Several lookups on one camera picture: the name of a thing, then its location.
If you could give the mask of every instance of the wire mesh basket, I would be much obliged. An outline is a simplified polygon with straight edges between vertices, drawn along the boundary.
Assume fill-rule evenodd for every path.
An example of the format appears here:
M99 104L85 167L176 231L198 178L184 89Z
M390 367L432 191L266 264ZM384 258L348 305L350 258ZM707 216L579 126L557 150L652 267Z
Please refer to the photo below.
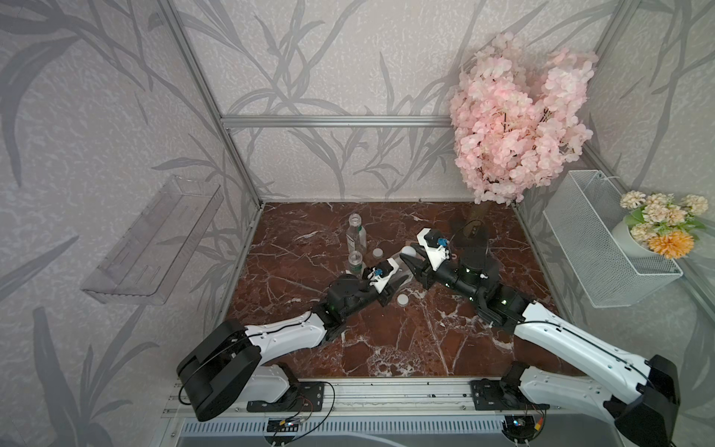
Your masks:
M611 231L628 214L601 171L566 174L543 211L588 299L596 308L629 306L681 277L673 260L627 257Z

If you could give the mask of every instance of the white bottle cap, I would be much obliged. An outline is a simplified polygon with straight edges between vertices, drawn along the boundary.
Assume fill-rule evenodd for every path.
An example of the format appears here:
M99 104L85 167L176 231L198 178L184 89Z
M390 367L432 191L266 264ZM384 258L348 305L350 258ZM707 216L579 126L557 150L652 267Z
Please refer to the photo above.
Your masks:
M417 256L417 250L414 248L410 247L409 245L405 246L400 250L400 252L405 253L407 256Z

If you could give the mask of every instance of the acrylic wall shelf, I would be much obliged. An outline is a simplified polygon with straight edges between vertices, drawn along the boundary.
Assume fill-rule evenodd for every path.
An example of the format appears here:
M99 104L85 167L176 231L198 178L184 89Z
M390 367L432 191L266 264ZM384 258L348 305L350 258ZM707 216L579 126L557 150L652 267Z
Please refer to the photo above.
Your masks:
M621 193L601 171L574 170L543 211L596 308L633 305L683 275L662 256L626 256L611 234L628 214L620 201Z
M223 199L220 185L172 176L82 291L102 303L164 304Z

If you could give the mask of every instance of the clear acrylic shelf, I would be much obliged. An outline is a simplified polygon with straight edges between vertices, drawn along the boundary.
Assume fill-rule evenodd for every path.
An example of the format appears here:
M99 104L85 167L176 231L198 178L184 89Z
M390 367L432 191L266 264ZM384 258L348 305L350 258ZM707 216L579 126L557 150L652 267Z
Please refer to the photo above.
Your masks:
M164 304L223 199L220 185L171 176L82 291L101 303Z

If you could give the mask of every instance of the marble table surface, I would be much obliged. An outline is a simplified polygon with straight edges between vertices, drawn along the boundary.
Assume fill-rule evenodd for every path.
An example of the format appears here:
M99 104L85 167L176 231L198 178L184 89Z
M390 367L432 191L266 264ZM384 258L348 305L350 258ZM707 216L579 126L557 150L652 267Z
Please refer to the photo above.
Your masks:
M347 218L357 212L368 234L368 252L385 256L414 241L424 227L451 235L465 222L469 202L270 203L258 225L227 318L244 325L291 318L325 295L330 281L345 271ZM501 280L556 312L531 246L511 208L490 207L485 218L489 250L499 259ZM375 261L371 255L368 265ZM383 308L372 303L351 317L342 338L284 355L297 377L502 376L514 360L553 373L578 375L573 366L546 350L489 328L462 297L417 282Z

